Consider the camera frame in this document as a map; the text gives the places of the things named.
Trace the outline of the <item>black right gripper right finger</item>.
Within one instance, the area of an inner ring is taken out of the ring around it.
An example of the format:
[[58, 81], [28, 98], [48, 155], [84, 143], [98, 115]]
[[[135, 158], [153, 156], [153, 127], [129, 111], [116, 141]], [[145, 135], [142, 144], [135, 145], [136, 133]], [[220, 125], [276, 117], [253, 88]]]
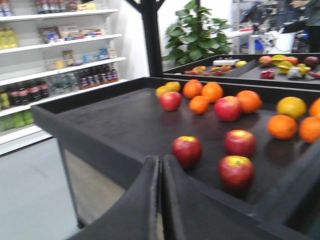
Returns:
[[262, 222], [200, 192], [173, 155], [161, 164], [161, 214], [166, 240], [306, 240], [276, 222]]

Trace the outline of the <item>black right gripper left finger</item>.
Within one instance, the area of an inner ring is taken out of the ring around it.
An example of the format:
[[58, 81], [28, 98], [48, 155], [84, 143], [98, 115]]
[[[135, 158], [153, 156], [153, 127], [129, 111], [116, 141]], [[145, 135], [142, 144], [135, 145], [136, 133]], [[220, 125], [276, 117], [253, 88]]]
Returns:
[[156, 240], [160, 160], [148, 156], [122, 197], [71, 240]]

